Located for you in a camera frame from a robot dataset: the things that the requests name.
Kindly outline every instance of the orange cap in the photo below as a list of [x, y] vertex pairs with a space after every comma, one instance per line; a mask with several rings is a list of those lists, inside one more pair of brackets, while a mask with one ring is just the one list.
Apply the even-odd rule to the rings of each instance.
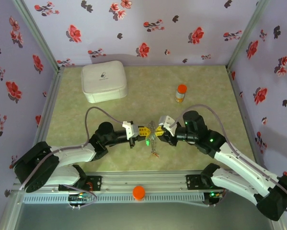
[[187, 86], [185, 85], [179, 85], [178, 88], [177, 88], [177, 91], [179, 93], [186, 93], [187, 92]]
[[133, 189], [133, 196], [136, 200], [142, 200], [145, 196], [145, 190], [142, 186], [136, 186]]

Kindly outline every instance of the table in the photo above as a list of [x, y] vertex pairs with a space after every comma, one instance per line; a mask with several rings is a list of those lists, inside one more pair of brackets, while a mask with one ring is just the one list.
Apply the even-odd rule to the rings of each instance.
[[[85, 142], [84, 116], [91, 106], [98, 106], [117, 120], [133, 121], [147, 125], [158, 123], [160, 116], [176, 118], [182, 110], [193, 104], [206, 104], [219, 115], [230, 141], [250, 159], [253, 153], [246, 135], [237, 102], [224, 66], [142, 66], [125, 67], [128, 95], [125, 98], [89, 103], [81, 90], [81, 67], [65, 68], [59, 87], [55, 108], [46, 141], [51, 146], [78, 145]], [[175, 101], [179, 84], [187, 85], [182, 103]], [[208, 128], [221, 133], [211, 112], [196, 109]], [[111, 121], [98, 110], [88, 115], [90, 136], [101, 122], [109, 121], [115, 130], [122, 126]], [[171, 171], [202, 170], [209, 163], [220, 162], [199, 152], [195, 146], [179, 142], [177, 147], [157, 141], [159, 157], [152, 155], [145, 142], [136, 142], [133, 149], [128, 144], [109, 147], [109, 153], [97, 161], [82, 163], [85, 172], [95, 171]]]

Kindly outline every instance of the floral wallpaper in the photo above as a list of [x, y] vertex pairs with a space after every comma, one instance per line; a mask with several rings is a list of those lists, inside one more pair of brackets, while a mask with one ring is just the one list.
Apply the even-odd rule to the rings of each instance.
[[258, 0], [24, 2], [58, 65], [226, 65]]
[[231, 71], [260, 160], [287, 175], [287, 0], [270, 1]]
[[53, 75], [12, 1], [0, 0], [0, 218], [15, 180], [12, 166], [33, 145]]

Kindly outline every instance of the cable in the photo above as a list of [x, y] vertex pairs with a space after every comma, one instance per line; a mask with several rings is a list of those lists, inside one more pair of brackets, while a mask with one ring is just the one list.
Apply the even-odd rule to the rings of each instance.
[[95, 199], [94, 199], [93, 201], [91, 201], [91, 202], [89, 202], [89, 203], [86, 203], [86, 204], [84, 204], [84, 205], [80, 205], [79, 207], [72, 206], [72, 205], [69, 203], [69, 205], [70, 205], [72, 208], [81, 209], [82, 207], [86, 207], [86, 206], [91, 205], [91, 204], [93, 204], [93, 203], [95, 203], [95, 202], [97, 201], [97, 196], [96, 196], [93, 192], [90, 192], [90, 191], [87, 191], [87, 190], [83, 190], [83, 189], [80, 189], [80, 188], [76, 188], [76, 187], [74, 187], [74, 186], [67, 185], [67, 184], [63, 184], [63, 186], [68, 187], [68, 188], [72, 188], [72, 189], [75, 189], [75, 190], [78, 190], [78, 191], [80, 191], [80, 192], [89, 193], [89, 194], [91, 194], [92, 196], [95, 197]]
[[58, 152], [61, 152], [61, 151], [66, 151], [66, 150], [77, 150], [77, 149], [81, 149], [85, 146], [88, 145], [89, 143], [89, 131], [88, 131], [88, 126], [87, 126], [87, 117], [88, 117], [88, 113], [90, 110], [92, 109], [98, 109], [100, 110], [101, 112], [103, 112], [104, 114], [106, 114], [109, 118], [113, 119], [114, 121], [120, 123], [120, 124], [123, 124], [123, 122], [121, 121], [118, 121], [117, 119], [113, 118], [111, 115], [109, 115], [105, 110], [99, 108], [99, 107], [96, 107], [96, 106], [93, 106], [93, 107], [90, 107], [87, 112], [86, 112], [86, 115], [85, 115], [85, 129], [86, 129], [86, 134], [87, 134], [87, 141], [83, 144], [83, 145], [78, 145], [78, 146], [72, 146], [72, 147], [64, 147], [64, 148], [60, 148], [60, 149], [57, 149], [53, 152], [51, 152], [50, 154], [46, 155], [37, 165], [36, 167], [34, 168], [34, 170], [29, 174], [29, 176], [26, 178], [26, 180], [23, 182], [23, 184], [21, 185], [20, 189], [19, 190], [22, 190], [25, 185], [29, 182], [29, 180], [32, 178], [32, 176], [35, 174], [35, 172], [40, 168], [41, 164], [43, 164], [47, 158], [49, 158], [50, 156], [52, 156], [53, 154], [55, 153], [58, 153]]
[[175, 122], [169, 127], [172, 128], [174, 125], [176, 125], [176, 123], [182, 118], [182, 116], [184, 115], [184, 113], [186, 113], [187, 111], [189, 111], [192, 108], [195, 107], [203, 107], [208, 109], [209, 111], [211, 111], [211, 113], [215, 116], [215, 118], [217, 119], [218, 123], [220, 124], [223, 136], [225, 137], [225, 140], [227, 142], [227, 144], [229, 145], [230, 149], [233, 151], [233, 153], [236, 155], [236, 157], [238, 157], [239, 159], [241, 159], [244, 163], [246, 163], [247, 165], [249, 165], [251, 168], [257, 170], [259, 173], [261, 173], [266, 179], [270, 180], [272, 183], [274, 183], [276, 186], [278, 186], [281, 190], [283, 190], [284, 193], [286, 193], [287, 195], [287, 190], [281, 186], [278, 182], [276, 182], [275, 180], [273, 180], [271, 177], [269, 177], [266, 173], [264, 173], [263, 171], [261, 171], [260, 169], [258, 169], [255, 165], [252, 165], [250, 162], [248, 162], [245, 158], [243, 158], [232, 146], [232, 144], [230, 143], [230, 140], [225, 132], [224, 126], [219, 118], [219, 116], [216, 114], [216, 112], [210, 108], [207, 105], [204, 104], [194, 104], [191, 105], [190, 107], [186, 108], [184, 111], [182, 111], [182, 113], [176, 118]]

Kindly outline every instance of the white box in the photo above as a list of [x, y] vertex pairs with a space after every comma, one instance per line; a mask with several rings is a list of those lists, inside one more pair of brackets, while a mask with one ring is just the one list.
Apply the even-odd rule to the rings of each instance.
[[84, 66], [81, 88], [88, 102], [104, 102], [127, 95], [126, 76], [120, 61]]

